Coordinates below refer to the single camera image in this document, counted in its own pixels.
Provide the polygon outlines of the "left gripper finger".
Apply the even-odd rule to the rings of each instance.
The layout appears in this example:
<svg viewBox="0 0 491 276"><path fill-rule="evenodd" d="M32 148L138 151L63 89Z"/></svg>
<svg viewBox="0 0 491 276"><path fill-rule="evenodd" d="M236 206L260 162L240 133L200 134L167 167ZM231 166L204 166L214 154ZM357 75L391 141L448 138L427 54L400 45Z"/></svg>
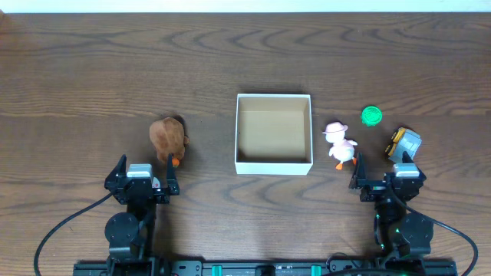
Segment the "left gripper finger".
<svg viewBox="0 0 491 276"><path fill-rule="evenodd" d="M173 155L171 153L167 157L166 183L169 187L177 187L177 178L175 168L173 166Z"/></svg>
<svg viewBox="0 0 491 276"><path fill-rule="evenodd" d="M105 180L117 181L119 177L125 177L126 168L127 168L126 164L127 164L127 157L125 154L123 154L119 159L117 165L112 169L112 171L108 174Z"/></svg>

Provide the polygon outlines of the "grey yellow toy truck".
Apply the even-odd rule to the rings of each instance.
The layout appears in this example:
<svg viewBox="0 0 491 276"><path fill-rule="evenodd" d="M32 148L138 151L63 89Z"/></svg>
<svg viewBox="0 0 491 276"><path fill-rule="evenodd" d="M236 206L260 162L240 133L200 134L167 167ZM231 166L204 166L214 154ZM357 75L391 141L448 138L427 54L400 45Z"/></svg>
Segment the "grey yellow toy truck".
<svg viewBox="0 0 491 276"><path fill-rule="evenodd" d="M413 159L421 143L422 139L418 133L405 127L399 127L391 137L385 153L392 162L401 163L403 153L406 152Z"/></svg>

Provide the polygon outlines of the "pink duck toy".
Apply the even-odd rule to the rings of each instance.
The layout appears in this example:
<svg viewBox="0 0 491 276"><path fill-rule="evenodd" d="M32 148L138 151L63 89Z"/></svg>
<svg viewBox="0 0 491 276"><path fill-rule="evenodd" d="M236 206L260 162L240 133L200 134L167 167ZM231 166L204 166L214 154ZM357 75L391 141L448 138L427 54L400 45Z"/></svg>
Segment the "pink duck toy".
<svg viewBox="0 0 491 276"><path fill-rule="evenodd" d="M354 140L346 139L345 134L347 130L348 125L341 122L333 122L329 123L323 132L325 140L331 144L328 155L338 161L335 167L337 170L342 170L344 163L348 161L352 161L354 165L358 162L354 155L355 147L358 143Z"/></svg>

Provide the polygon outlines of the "brown plush toy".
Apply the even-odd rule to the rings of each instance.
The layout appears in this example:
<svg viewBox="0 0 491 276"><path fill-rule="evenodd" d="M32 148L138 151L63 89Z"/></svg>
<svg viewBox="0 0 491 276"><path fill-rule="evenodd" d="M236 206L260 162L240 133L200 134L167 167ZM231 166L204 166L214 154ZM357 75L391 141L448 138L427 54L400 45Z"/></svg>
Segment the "brown plush toy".
<svg viewBox="0 0 491 276"><path fill-rule="evenodd" d="M155 121L150 125L149 136L157 159L166 165L168 157L171 156L170 163L173 167L178 167L189 145L189 137L185 134L181 122L174 117Z"/></svg>

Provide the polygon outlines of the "green spinning top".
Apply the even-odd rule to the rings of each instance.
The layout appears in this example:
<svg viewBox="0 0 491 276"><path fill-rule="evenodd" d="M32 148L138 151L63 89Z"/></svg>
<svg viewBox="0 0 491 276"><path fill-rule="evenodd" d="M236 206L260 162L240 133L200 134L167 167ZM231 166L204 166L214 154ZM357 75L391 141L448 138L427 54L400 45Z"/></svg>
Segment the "green spinning top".
<svg viewBox="0 0 491 276"><path fill-rule="evenodd" d="M367 106L361 112L361 122L370 127L378 125L383 119L381 109L376 106Z"/></svg>

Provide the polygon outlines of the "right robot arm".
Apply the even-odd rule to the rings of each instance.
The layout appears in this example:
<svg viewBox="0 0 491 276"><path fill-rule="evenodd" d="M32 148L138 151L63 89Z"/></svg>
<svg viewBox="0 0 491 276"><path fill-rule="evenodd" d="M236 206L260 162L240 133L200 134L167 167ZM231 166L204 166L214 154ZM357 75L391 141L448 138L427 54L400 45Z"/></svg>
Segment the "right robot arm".
<svg viewBox="0 0 491 276"><path fill-rule="evenodd" d="M427 177L407 153L382 180L367 177L361 153L356 159L349 188L360 192L362 202L374 203L374 238L383 250L368 267L423 274L422 257L431 252L433 223L409 213L406 204L419 194Z"/></svg>

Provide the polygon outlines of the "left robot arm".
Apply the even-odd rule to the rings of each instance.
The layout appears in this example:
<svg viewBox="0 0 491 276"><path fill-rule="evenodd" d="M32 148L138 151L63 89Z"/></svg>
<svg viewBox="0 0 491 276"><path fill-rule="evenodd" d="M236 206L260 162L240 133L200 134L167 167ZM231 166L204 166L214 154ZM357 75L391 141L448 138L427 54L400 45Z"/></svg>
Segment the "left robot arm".
<svg viewBox="0 0 491 276"><path fill-rule="evenodd" d="M171 196L180 194L176 161L168 155L166 178L153 175L149 163L127 165L126 156L109 173L104 188L126 211L111 217L104 229L109 241L105 275L165 275L165 261L152 252L157 205L168 204Z"/></svg>

